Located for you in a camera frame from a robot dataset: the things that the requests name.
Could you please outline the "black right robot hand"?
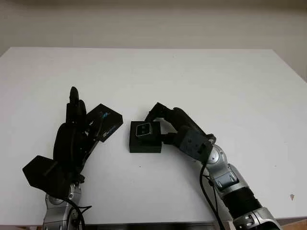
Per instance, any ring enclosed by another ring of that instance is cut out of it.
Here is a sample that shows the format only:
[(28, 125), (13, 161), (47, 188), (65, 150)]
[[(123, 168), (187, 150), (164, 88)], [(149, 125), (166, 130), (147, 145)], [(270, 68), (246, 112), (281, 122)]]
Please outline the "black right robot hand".
[(152, 122), (156, 118), (163, 118), (165, 121), (169, 122), (176, 131), (179, 131), (182, 126), (188, 126), (210, 139), (210, 136), (205, 134), (188, 114), (178, 107), (169, 109), (161, 103), (156, 103), (146, 116), (145, 122)]

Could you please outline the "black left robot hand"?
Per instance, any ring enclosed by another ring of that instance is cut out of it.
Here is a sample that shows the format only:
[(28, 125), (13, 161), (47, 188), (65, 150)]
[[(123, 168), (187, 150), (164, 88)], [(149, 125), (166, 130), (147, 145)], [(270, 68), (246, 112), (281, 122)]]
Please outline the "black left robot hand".
[(81, 182), (84, 180), (81, 172), (85, 163), (99, 142), (103, 118), (99, 115), (91, 119), (88, 117), (85, 103), (74, 86), (71, 87), (69, 99), (66, 121), (57, 131), (53, 159), (68, 177)]

